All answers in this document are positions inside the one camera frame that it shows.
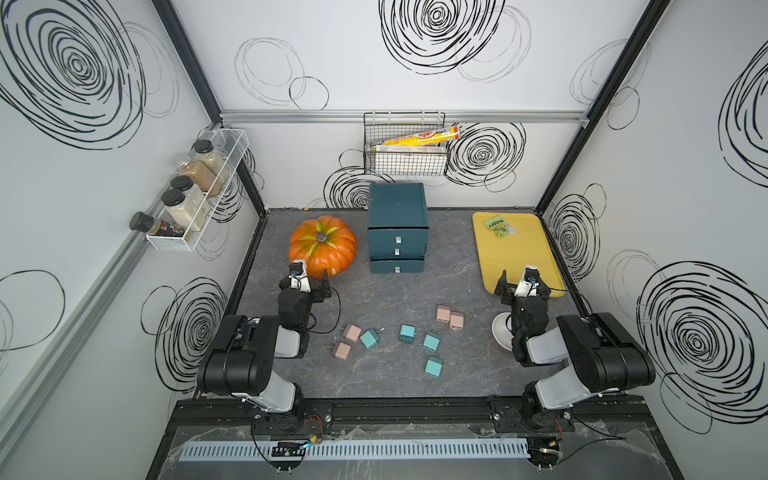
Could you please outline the pink plug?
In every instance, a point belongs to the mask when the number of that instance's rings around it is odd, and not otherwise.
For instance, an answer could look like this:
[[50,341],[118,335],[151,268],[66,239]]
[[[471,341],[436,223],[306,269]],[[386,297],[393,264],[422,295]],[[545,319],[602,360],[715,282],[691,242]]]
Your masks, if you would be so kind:
[[436,321],[439,323],[449,323],[451,310],[448,306],[438,305],[436,308]]
[[362,329],[354,324],[348,324],[343,331],[343,339],[347,342],[356,343],[362,334]]
[[449,328],[454,331],[460,331],[464,328],[465,316],[463,313],[452,311],[449,317]]
[[346,342],[339,341],[333,349],[333,356],[340,360],[347,360],[350,356],[352,346]]

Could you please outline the teal top drawer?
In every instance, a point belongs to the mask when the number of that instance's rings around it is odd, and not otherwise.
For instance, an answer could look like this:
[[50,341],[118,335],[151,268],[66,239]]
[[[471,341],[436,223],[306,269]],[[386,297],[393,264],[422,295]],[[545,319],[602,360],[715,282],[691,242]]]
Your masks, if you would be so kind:
[[375,228],[368,230],[368,239],[376,248],[422,248],[428,242],[426,228]]

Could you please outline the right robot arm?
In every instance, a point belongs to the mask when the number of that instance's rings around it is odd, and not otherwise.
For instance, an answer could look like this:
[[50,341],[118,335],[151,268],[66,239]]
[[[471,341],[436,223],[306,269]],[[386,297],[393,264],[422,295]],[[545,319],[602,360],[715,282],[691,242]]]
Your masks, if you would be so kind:
[[552,292],[533,266],[524,269],[516,284],[503,272],[494,289],[501,303],[509,307],[492,321],[496,342],[524,367],[566,364],[526,386],[523,417],[565,411],[584,400],[655,381],[649,354],[612,314],[559,316],[550,327]]

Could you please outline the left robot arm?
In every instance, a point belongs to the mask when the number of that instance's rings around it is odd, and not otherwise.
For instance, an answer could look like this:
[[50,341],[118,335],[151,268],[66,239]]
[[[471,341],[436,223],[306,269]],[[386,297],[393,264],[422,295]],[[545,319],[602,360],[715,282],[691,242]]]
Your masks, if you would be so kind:
[[312,306],[331,296],[326,271],[314,278],[290,267],[280,281],[277,313],[249,317],[227,315],[197,370],[203,393],[229,396],[266,413],[294,413],[302,401],[300,387],[273,370],[276,359],[298,359],[308,349]]

